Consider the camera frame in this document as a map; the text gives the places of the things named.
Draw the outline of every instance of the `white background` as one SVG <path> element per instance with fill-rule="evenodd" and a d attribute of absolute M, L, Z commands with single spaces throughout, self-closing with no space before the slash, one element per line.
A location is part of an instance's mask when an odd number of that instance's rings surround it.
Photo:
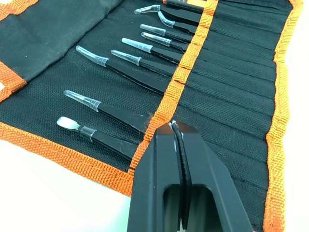
<path fill-rule="evenodd" d="M 308 3 L 286 56 L 291 111 L 284 137 L 288 232 L 308 231 Z M 129 204 L 129 197 L 0 140 L 0 231 L 125 232 Z"/>

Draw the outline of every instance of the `orange woven strap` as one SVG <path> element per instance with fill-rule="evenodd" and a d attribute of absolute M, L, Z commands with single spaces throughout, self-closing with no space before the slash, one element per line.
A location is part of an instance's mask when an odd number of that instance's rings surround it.
<path fill-rule="evenodd" d="M 133 177 L 106 163 L 1 122 L 0 139 L 48 158 L 124 195 L 131 196 Z"/>
<path fill-rule="evenodd" d="M 4 88 L 0 91 L 0 102 L 23 87 L 27 82 L 0 61 L 0 82 Z"/>
<path fill-rule="evenodd" d="M 171 82 L 169 83 L 164 97 L 149 123 L 144 140 L 140 143 L 134 154 L 128 172 L 130 175 L 134 175 L 134 170 L 146 151 L 155 130 L 163 124 L 170 122 L 172 116 L 174 115 L 185 83 L 207 37 L 217 4 L 218 0 L 207 0 L 195 36 L 189 44 L 186 53 L 183 55 L 183 58 L 180 61 Z"/>
<path fill-rule="evenodd" d="M 263 228 L 266 232 L 282 232 L 285 228 L 285 190 L 283 136 L 290 117 L 288 105 L 288 71 L 284 64 L 285 54 L 297 20 L 303 8 L 302 0 L 290 0 L 293 9 L 285 22 L 275 49 L 277 66 L 275 112 L 266 141 L 268 145 L 269 186 L 265 203 Z"/>
<path fill-rule="evenodd" d="M 0 21 L 5 19 L 9 14 L 19 15 L 29 6 L 35 4 L 38 0 L 12 0 L 9 3 L 0 3 Z"/>

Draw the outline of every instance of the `black fabric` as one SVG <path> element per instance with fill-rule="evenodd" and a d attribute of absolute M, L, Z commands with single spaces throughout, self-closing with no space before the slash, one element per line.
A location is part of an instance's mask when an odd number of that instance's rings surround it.
<path fill-rule="evenodd" d="M 140 24 L 166 28 L 156 13 L 133 14 L 135 9 L 153 3 L 152 0 L 124 0 L 80 41 L 76 37 L 75 45 L 139 70 L 141 75 L 168 82 L 170 78 L 120 60 L 110 53 L 116 49 L 169 64 L 121 42 L 121 38 L 126 37 L 177 52 L 140 36 Z M 268 188 L 265 137 L 275 108 L 276 66 L 272 60 L 291 9 L 286 0 L 219 0 L 211 30 L 173 117 L 194 126 L 228 167 L 255 231 L 262 231 Z M 92 63 L 75 51 L 75 45 L 59 61 L 51 62 L 50 67 L 25 88 L 2 102 L 0 120 L 126 171 L 128 161 L 60 128 L 56 120 L 67 116 L 82 125 L 135 144 L 140 143 L 142 137 L 65 97 L 63 91 L 69 89 L 149 118 L 162 96 Z"/>
<path fill-rule="evenodd" d="M 0 60 L 26 81 L 63 57 L 122 0 L 44 0 L 0 23 Z"/>

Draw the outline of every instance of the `orange binding trim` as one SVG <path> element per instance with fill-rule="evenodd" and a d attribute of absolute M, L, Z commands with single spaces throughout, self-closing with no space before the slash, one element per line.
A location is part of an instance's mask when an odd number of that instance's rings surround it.
<path fill-rule="evenodd" d="M 164 97 L 149 123 L 144 140 L 140 143 L 134 154 L 130 165 L 131 169 L 129 169 L 128 172 L 130 175 L 134 175 L 134 170 L 137 167 L 144 152 L 146 151 L 155 130 L 163 124 L 170 122 L 171 118 L 173 117 L 185 87 L 185 83 L 206 40 L 217 4 L 218 0 L 207 0 L 195 36 L 189 44 L 186 53 L 183 55 L 183 58 L 180 61 L 180 64 L 177 67 L 171 82 L 169 83 Z"/>
<path fill-rule="evenodd" d="M 0 91 L 0 102 L 23 87 L 27 82 L 0 61 L 0 82 L 4 88 Z"/>
<path fill-rule="evenodd" d="M 131 196 L 133 177 L 65 146 L 0 122 L 0 139 L 48 158 L 90 180 Z"/>
<path fill-rule="evenodd" d="M 9 3 L 0 3 L 0 21 L 5 19 L 9 14 L 19 15 L 29 6 L 37 3 L 38 0 L 12 0 Z"/>
<path fill-rule="evenodd" d="M 283 136 L 290 117 L 288 104 L 288 70 L 285 54 L 296 23 L 303 8 L 302 0 L 290 0 L 293 9 L 287 18 L 277 47 L 274 61 L 277 66 L 275 82 L 275 112 L 266 141 L 268 145 L 269 186 L 267 191 L 263 229 L 266 232 L 282 232 L 285 229 L 285 190 Z"/>

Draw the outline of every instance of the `clamp jaw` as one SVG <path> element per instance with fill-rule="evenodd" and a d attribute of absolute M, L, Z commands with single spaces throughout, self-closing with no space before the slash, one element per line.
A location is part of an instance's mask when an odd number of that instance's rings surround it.
<path fill-rule="evenodd" d="M 232 178 L 193 127 L 158 128 L 133 183 L 127 232 L 252 232 Z"/>

